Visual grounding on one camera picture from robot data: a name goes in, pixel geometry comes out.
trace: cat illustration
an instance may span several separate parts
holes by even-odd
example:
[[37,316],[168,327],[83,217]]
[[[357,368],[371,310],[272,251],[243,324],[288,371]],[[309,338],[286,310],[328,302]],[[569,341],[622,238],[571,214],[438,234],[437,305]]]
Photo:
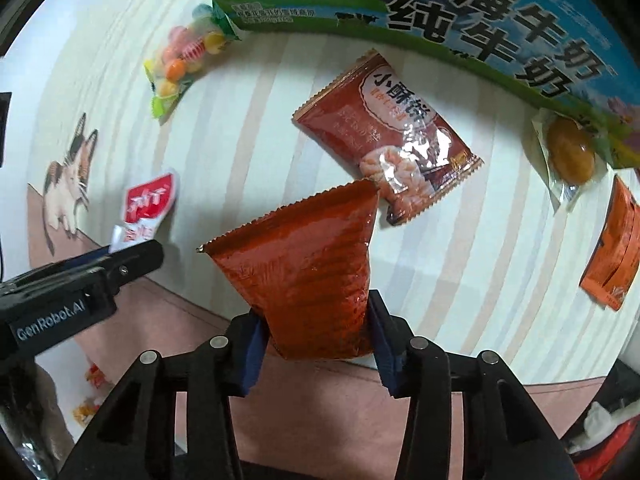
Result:
[[76,209],[79,204],[89,207],[86,187],[89,181],[89,169],[94,156],[98,130],[84,138],[86,114],[82,114],[76,126],[74,138],[62,164],[53,161],[49,164],[42,191],[42,225],[47,247],[53,256],[55,247],[47,231],[47,226],[58,230],[60,223],[68,237],[75,237],[78,231]]

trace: red snack bag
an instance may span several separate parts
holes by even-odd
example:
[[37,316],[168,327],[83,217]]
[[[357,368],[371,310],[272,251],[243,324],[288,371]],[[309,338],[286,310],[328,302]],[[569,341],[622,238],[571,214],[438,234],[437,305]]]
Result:
[[639,264],[640,207],[616,176],[607,219],[580,286],[599,303],[619,310]]
[[433,205],[482,164],[375,50],[309,99],[293,120],[378,184],[390,224]]
[[204,244],[289,359],[371,352],[365,314],[378,190],[369,180],[284,206]]

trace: wrapped egg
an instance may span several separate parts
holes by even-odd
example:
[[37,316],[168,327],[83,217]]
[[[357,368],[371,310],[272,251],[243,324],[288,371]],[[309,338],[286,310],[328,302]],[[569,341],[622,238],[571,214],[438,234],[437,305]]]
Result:
[[203,38],[204,48],[209,54],[217,54],[225,46],[226,38],[221,32],[210,32]]
[[176,83],[169,81],[168,79],[163,79],[156,88],[158,88],[158,95],[160,97],[176,95],[180,89]]
[[164,76],[173,82],[180,81],[180,79],[187,72],[187,67],[185,62],[178,58],[174,59],[171,63],[169,63],[164,69]]
[[548,127],[546,146],[549,163],[558,175],[571,186],[581,186],[592,176],[595,154],[589,137],[571,119],[558,117]]
[[182,49],[181,57],[185,61],[196,61],[204,56],[205,47],[202,40],[192,41]]

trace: striped wallpaper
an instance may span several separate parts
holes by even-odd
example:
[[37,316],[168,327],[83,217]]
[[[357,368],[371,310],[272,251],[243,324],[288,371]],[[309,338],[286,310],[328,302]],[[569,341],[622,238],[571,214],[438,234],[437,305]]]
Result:
[[[88,212],[79,224],[107,244],[124,189],[165,167],[180,174],[159,232],[166,263],[152,278],[225,317],[246,304],[195,248],[261,216],[352,180],[290,121],[293,111],[375,46],[485,165],[418,218],[391,228],[381,204],[371,286],[414,332],[447,351],[503,355],[524,383],[606,375],[636,323],[640,288],[622,310],[578,288],[602,228],[613,172],[572,213],[554,213],[542,153],[518,98],[437,60],[337,36],[255,34],[233,44],[163,124],[151,118],[142,62],[207,0],[103,0],[79,20],[37,110],[29,182],[42,190],[82,112],[99,131]],[[631,170],[620,171],[634,193]]]

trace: snack bag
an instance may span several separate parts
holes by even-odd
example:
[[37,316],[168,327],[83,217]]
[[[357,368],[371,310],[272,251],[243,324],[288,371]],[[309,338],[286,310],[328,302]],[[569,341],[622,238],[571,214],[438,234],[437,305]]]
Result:
[[211,64],[229,41],[238,40],[231,22],[216,2],[200,4],[192,12],[193,21],[169,31],[168,43],[153,59],[145,61],[145,73],[154,96],[154,118],[164,116],[199,73]]
[[378,190],[358,180],[316,194],[204,244],[288,359],[371,352],[365,314]]
[[531,123],[545,156],[549,191],[571,210],[580,194],[607,174],[607,165],[573,119],[542,108]]
[[640,262],[640,208],[617,175],[600,240],[580,286],[599,303],[619,310]]
[[309,99],[293,120],[378,184],[390,224],[420,214],[482,164],[375,50]]
[[152,240],[162,220],[174,206],[177,190],[178,174],[173,170],[127,189],[122,208],[124,224],[113,228],[109,252]]

